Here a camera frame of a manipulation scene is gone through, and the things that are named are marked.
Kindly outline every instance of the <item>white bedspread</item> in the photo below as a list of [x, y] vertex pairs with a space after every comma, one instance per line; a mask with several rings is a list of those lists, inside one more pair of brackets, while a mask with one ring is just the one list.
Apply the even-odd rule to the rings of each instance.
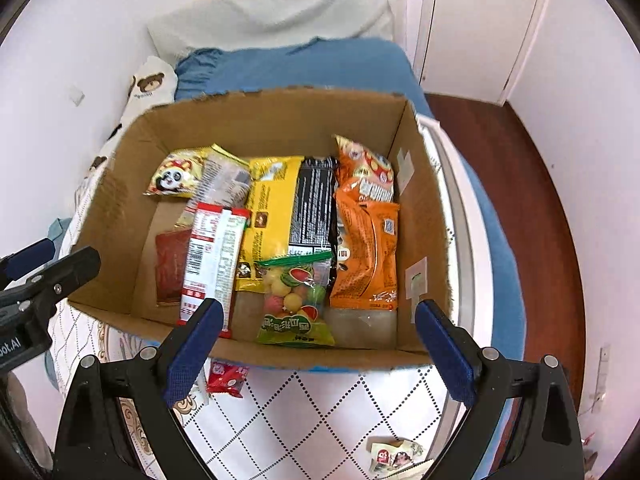
[[158, 16], [148, 30], [172, 66], [198, 48], [273, 48], [378, 37], [405, 48], [406, 0], [197, 0]]

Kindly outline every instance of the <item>bag of gumballs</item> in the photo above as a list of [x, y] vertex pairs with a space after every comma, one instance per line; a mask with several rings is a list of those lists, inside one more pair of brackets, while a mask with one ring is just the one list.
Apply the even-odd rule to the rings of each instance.
[[292, 254], [257, 262], [264, 286], [264, 318], [258, 343], [333, 346], [322, 320], [332, 252]]

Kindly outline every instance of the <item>green zipper seal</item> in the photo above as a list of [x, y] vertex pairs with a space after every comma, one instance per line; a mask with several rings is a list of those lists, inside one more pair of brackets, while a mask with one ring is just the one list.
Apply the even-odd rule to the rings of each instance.
[[270, 260], [263, 260], [255, 264], [261, 267], [295, 267], [297, 265], [312, 264], [322, 260], [330, 260], [334, 254], [331, 251], [322, 251], [313, 254], [290, 254], [289, 256], [278, 256]]

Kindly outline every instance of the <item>wooden floor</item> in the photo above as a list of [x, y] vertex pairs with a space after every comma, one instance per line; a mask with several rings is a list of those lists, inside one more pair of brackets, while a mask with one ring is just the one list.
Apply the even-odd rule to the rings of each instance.
[[574, 244], [540, 154], [509, 105], [427, 96], [433, 114], [480, 177], [518, 263], [527, 312], [525, 360], [553, 354], [578, 406], [584, 303]]

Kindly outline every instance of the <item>white door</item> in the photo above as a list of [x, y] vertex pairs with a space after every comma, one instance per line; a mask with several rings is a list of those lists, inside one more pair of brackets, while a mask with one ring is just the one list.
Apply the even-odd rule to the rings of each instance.
[[536, 0], [435, 0], [425, 92], [498, 102]]

